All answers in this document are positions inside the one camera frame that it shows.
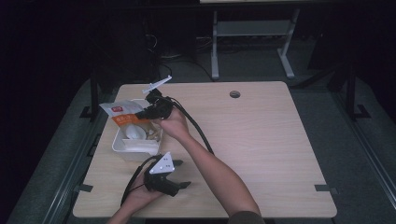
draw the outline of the hand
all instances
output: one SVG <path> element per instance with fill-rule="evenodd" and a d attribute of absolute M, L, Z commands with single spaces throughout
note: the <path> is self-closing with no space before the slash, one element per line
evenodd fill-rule
<path fill-rule="evenodd" d="M 144 186 L 144 175 L 140 174 L 131 186 L 132 191 L 128 194 L 121 208 L 107 222 L 110 223 L 126 223 L 135 212 L 146 207 L 149 203 L 163 196 L 159 191 L 149 191 Z"/>
<path fill-rule="evenodd" d="M 169 118 L 154 119 L 153 122 L 160 125 L 169 136 L 176 140 L 190 136 L 186 117 L 175 107 L 172 109 L 172 113 Z"/>

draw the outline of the white container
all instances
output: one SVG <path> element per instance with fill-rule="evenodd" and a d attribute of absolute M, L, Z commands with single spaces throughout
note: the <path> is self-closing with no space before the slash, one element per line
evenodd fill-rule
<path fill-rule="evenodd" d="M 147 107 L 149 103 L 146 100 L 134 100 L 143 107 Z M 163 131 L 160 130 L 160 141 L 157 140 L 137 140 L 129 139 L 118 129 L 116 137 L 113 141 L 113 150 L 126 161 L 145 161 L 151 156 L 158 154 Z"/>

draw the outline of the person's arm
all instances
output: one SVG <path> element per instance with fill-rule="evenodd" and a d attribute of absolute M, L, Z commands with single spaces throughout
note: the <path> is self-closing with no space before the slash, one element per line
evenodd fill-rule
<path fill-rule="evenodd" d="M 186 118 L 178 109 L 174 108 L 168 119 L 156 119 L 154 122 L 186 148 L 229 217 L 242 211 L 261 215 L 259 206 L 239 175 L 190 135 Z"/>
<path fill-rule="evenodd" d="M 107 224 L 122 224 L 127 223 L 129 218 L 144 208 L 146 205 L 161 197 L 163 194 L 159 191 L 149 191 L 143 186 L 144 175 L 141 174 L 137 177 L 136 181 L 132 184 L 132 190 L 120 209 L 110 218 Z"/>

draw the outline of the black wire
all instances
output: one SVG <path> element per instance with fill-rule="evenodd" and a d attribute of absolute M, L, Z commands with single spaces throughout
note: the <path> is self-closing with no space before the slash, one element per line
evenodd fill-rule
<path fill-rule="evenodd" d="M 172 69 L 168 65 L 165 65 L 163 63 L 160 63 L 160 65 L 165 67 L 165 68 L 167 68 L 167 69 L 169 69 L 169 73 L 170 73 L 169 75 L 172 76 Z"/>
<path fill-rule="evenodd" d="M 129 180 L 129 183 L 128 183 L 128 185 L 126 186 L 125 191 L 124 191 L 124 193 L 123 193 L 123 195 L 122 195 L 121 205 L 124 203 L 125 199 L 126 199 L 126 198 L 128 197 L 128 195 L 129 195 L 129 193 L 130 193 L 132 190 L 136 189 L 136 188 L 134 188 L 134 189 L 130 189 L 130 188 L 131 188 L 132 184 L 134 183 L 134 181 L 136 180 L 137 176 L 138 176 L 138 175 L 140 174 L 140 172 L 142 171 L 143 167 L 144 167 L 149 161 L 151 161 L 151 160 L 153 160 L 153 159 L 158 160 L 161 156 L 162 156 L 161 154 L 160 154 L 160 155 L 156 155 L 156 156 L 152 156 L 152 157 L 146 159 L 145 161 L 143 161 L 143 163 L 142 163 L 139 167 L 137 167 L 136 171 L 134 172 L 134 175 L 133 175 L 133 176 L 131 177 L 131 179 Z"/>
<path fill-rule="evenodd" d="M 171 103 L 173 106 L 175 106 L 177 109 L 179 109 L 185 116 L 186 118 L 191 122 L 191 124 L 194 126 L 194 128 L 198 131 L 198 133 L 201 135 L 202 140 L 204 140 L 204 143 L 206 145 L 207 150 L 212 153 L 213 155 L 215 155 L 215 152 L 212 149 L 212 146 L 210 146 L 209 141 L 207 141 L 207 138 L 204 134 L 204 132 L 202 131 L 201 127 L 198 125 L 198 123 L 192 118 L 192 116 L 190 116 L 190 114 L 186 111 L 186 109 L 184 109 L 184 107 L 181 105 L 181 103 L 179 101 L 177 101 L 174 98 L 169 97 L 169 99 L 162 97 L 162 96 L 153 96 L 152 98 L 157 98 L 157 99 L 161 99 L 161 100 L 165 100 L 169 103 Z"/>
<path fill-rule="evenodd" d="M 219 42 L 218 43 L 218 53 L 221 53 L 221 54 L 235 54 L 235 53 L 238 53 L 239 51 L 241 51 L 240 50 L 241 49 L 241 45 L 235 43 L 234 38 L 224 38 L 224 39 L 221 39 L 221 41 L 218 41 L 218 42 Z M 221 49 L 222 47 L 226 48 L 229 45 L 231 45 L 231 49 L 230 50 Z"/>
<path fill-rule="evenodd" d="M 198 64 L 198 63 L 191 62 L 191 61 L 187 61 L 187 60 L 186 60 L 186 61 L 166 62 L 166 63 L 193 63 L 193 64 L 199 66 L 200 68 L 202 68 L 202 70 L 204 70 L 204 72 L 205 72 L 206 75 L 210 78 L 210 80 L 215 81 L 215 80 L 212 79 L 212 76 L 210 76 L 210 74 L 207 72 L 207 70 L 206 70 L 203 66 L 201 66 L 200 64 Z"/>
<path fill-rule="evenodd" d="M 138 189 L 138 188 L 144 186 L 145 184 L 147 184 L 147 183 L 143 183 L 143 184 L 141 184 L 141 185 L 139 185 L 139 186 L 137 186 L 137 187 L 135 187 L 135 188 L 133 188 L 133 189 L 130 189 L 129 192 L 131 193 L 132 191 L 134 191 L 134 190 L 136 190 L 136 189 Z"/>

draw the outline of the white metal frame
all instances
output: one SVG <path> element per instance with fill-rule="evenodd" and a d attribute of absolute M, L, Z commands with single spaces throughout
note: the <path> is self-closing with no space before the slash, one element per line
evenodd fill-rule
<path fill-rule="evenodd" d="M 212 38 L 212 79 L 219 79 L 218 62 L 218 36 L 237 36 L 237 35 L 284 35 L 285 44 L 277 50 L 280 61 L 285 69 L 287 78 L 294 78 L 287 52 L 290 41 L 294 33 L 300 9 L 294 9 L 291 20 L 285 21 L 218 21 L 218 12 L 213 16 L 213 38 Z"/>

